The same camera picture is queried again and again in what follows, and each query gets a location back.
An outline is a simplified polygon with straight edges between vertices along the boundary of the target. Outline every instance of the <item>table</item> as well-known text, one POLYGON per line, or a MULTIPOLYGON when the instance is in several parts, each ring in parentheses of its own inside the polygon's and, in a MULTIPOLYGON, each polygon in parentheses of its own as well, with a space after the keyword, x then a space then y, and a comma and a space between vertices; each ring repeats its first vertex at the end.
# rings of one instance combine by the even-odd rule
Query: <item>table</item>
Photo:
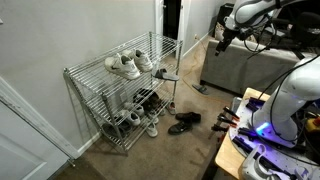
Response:
MULTIPOLYGON (((252 88, 247 88, 245 94, 243 95, 241 104, 250 97, 258 98, 260 94, 260 91, 254 90, 252 88)), ((269 99, 269 97, 269 95, 264 94, 261 97, 261 100, 266 101, 269 99)), ((244 159, 245 158, 238 152, 238 150, 234 148, 228 132, 220 146, 218 154, 215 158, 215 163, 221 169, 228 172, 236 179, 241 179, 242 169, 240 167, 244 159)))

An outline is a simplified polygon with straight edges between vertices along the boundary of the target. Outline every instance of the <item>wall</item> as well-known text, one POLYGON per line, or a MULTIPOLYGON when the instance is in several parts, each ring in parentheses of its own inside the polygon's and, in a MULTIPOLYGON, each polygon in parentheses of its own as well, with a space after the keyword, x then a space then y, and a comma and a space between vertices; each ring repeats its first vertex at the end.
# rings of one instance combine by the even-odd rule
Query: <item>wall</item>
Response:
POLYGON ((76 117, 82 111, 72 106, 63 68, 154 31, 154 7, 148 0, 0 0, 0 76, 79 149, 96 130, 76 117))
POLYGON ((195 34, 199 38, 210 30, 211 20, 218 15, 220 6, 230 0, 184 0, 185 40, 183 54, 196 44, 195 34))

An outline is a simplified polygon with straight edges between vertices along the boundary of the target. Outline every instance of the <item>wire shelf rack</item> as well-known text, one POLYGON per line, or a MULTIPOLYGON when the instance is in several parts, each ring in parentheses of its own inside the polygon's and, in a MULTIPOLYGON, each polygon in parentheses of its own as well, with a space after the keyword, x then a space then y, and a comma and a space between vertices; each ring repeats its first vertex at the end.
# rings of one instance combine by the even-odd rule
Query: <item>wire shelf rack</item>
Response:
POLYGON ((181 47, 182 41, 149 32, 123 43, 90 61, 65 68, 64 76, 83 109, 91 117, 97 128, 113 143, 122 146, 123 150, 127 152, 150 124, 150 119, 146 116, 143 117, 141 124, 138 127, 134 127, 126 137, 110 136, 108 132, 104 132, 102 126, 105 123, 112 125, 119 135, 118 126, 127 117, 122 117, 121 120, 117 121, 115 121, 115 117, 124 109, 125 102, 136 102, 134 97, 139 89, 148 89, 150 91, 142 93, 144 98, 140 99, 130 113, 148 100, 152 95, 150 92, 156 92, 162 100, 157 110, 163 109, 166 104, 173 100, 176 83, 174 83, 173 92, 168 92, 161 89, 162 84, 166 81, 154 78, 151 72, 140 72, 140 77, 135 80, 125 79, 108 72, 104 67, 105 59, 115 56, 123 50, 139 49, 149 56, 154 68, 165 68, 168 73, 178 74, 181 47), (166 57, 174 52, 178 59, 167 61, 166 57))

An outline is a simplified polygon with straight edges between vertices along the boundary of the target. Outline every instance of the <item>sofa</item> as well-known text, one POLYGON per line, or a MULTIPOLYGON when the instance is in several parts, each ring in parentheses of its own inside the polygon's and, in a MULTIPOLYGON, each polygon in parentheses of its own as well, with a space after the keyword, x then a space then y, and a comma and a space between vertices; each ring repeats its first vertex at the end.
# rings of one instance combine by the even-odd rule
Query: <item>sofa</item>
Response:
MULTIPOLYGON (((232 44, 215 56, 217 40, 210 40, 200 76, 200 84, 212 84, 236 94, 244 94, 247 87, 263 91, 282 73, 292 68, 299 59, 294 53, 284 50, 265 50, 250 59, 252 55, 244 47, 243 41, 234 39, 232 44)), ((256 43, 247 42, 251 49, 256 43)), ((266 93, 271 94, 279 85, 279 81, 266 93)))

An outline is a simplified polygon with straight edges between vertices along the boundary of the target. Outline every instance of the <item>beige carpet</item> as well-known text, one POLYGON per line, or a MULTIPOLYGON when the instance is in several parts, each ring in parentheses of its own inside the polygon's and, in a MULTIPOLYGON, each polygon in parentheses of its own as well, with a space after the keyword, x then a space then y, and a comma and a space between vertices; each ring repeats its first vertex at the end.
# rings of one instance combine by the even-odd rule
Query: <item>beige carpet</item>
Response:
MULTIPOLYGON (((129 150, 128 157, 120 155, 103 139, 93 144, 82 157, 108 180, 199 179, 215 149, 216 139, 208 139, 212 132, 210 128, 216 122, 221 109, 229 106, 234 97, 208 86, 210 95, 200 95, 185 84, 183 79, 190 86, 199 83, 204 58, 205 50, 200 44, 181 60, 179 71, 181 79, 178 81, 175 96, 177 112, 193 111, 202 115, 201 123, 194 125, 192 131, 177 136, 169 135, 168 128, 178 121, 166 111, 166 115, 159 118, 159 135, 150 138, 144 133, 129 150), (184 77, 192 67, 191 73, 184 77)), ((166 82, 165 88, 171 87, 172 84, 166 82)), ((76 174, 74 177, 69 176, 70 179, 79 179, 77 177, 76 174)))

